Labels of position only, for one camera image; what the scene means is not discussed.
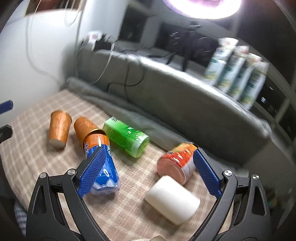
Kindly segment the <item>orange paper cup white rim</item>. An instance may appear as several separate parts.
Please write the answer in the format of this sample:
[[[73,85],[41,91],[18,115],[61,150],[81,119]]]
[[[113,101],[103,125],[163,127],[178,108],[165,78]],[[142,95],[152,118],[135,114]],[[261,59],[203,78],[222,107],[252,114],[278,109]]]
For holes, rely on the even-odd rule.
[[[67,144],[71,116],[64,110],[56,110],[51,113],[48,143],[56,149],[64,149]]]

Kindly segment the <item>green plastic cup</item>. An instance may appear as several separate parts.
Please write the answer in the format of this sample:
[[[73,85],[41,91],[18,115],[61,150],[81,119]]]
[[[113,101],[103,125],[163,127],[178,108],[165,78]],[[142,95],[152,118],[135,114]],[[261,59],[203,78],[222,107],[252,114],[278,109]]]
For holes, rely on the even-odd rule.
[[[103,126],[107,137],[122,147],[133,158],[139,158],[149,144],[149,136],[135,128],[128,126],[114,116]]]

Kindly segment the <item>white power strip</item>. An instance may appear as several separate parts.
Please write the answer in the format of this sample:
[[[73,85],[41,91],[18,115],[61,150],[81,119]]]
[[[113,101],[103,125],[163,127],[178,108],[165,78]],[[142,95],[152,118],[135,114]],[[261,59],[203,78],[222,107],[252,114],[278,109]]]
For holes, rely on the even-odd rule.
[[[90,45],[94,47],[96,41],[99,41],[102,38],[103,33],[100,31],[91,31],[88,32],[81,41],[82,45]]]

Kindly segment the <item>black power adapter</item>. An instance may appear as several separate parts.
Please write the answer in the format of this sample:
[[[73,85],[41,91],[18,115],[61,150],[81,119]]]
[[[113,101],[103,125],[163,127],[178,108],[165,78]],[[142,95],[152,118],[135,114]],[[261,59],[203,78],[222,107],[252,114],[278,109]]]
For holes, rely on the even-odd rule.
[[[107,35],[102,35],[100,39],[97,39],[94,43],[93,51],[99,50],[113,50],[113,43],[109,41]]]

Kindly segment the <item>white green bag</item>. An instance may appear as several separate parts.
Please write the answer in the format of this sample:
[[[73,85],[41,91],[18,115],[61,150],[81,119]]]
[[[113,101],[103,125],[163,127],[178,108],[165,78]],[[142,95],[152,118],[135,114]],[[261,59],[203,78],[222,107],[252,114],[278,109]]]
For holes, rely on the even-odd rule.
[[[237,74],[243,66],[249,52],[249,46],[242,45],[235,47],[228,63],[221,73],[220,80],[216,87],[223,92],[227,92],[233,84]]]
[[[260,61],[259,65],[254,69],[249,78],[245,89],[243,90],[239,102],[247,109],[251,109],[255,103],[262,87],[265,83],[269,63]]]
[[[241,96],[253,70],[258,66],[262,58],[255,54],[249,53],[237,77],[233,81],[227,94],[235,100]]]
[[[208,85],[214,85],[222,73],[229,57],[238,44],[234,38],[219,38],[218,47],[204,72],[203,81]]]

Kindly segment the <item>grey sofa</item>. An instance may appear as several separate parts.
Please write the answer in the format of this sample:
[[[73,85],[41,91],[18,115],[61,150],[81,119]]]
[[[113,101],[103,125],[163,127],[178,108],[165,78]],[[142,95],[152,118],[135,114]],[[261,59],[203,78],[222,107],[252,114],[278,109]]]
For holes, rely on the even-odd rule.
[[[262,120],[197,78],[151,59],[82,47],[79,78],[223,160],[244,163],[270,140]]]

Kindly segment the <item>black tripod stand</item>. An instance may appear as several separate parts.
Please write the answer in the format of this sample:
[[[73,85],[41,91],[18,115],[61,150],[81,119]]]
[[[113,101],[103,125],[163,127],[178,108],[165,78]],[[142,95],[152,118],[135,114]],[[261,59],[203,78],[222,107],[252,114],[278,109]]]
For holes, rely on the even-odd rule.
[[[170,35],[173,41],[173,50],[170,52],[167,65],[173,61],[175,56],[183,56],[182,72],[185,72],[192,58],[214,52],[217,47],[216,41],[209,37],[199,37],[198,30],[201,27],[197,21],[191,21],[184,32],[180,34],[175,32]]]

